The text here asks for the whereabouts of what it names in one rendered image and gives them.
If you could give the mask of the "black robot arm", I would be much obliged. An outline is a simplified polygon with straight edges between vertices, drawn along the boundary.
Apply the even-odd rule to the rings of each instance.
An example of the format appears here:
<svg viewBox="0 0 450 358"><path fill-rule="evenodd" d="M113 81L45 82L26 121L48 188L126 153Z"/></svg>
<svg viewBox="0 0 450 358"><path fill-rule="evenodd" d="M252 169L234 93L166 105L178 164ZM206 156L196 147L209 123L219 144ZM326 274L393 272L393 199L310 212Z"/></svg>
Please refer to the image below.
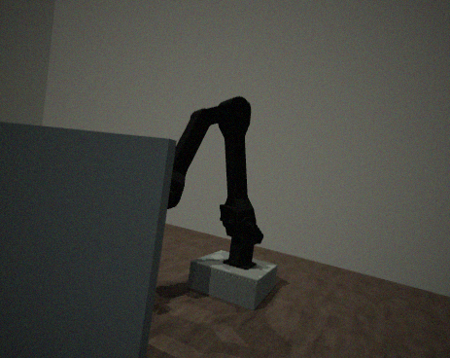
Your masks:
<svg viewBox="0 0 450 358"><path fill-rule="evenodd" d="M170 209L179 203L190 164L209 126L218 124L225 138L227 182L227 199L225 204L220 204L220 221L223 221L226 235L231 236L229 258L223 263L242 269L257 264L252 262L254 244L260 244L263 239L247 192L245 135L250 119L251 105L240 96L191 114L176 146L167 207Z"/></svg>

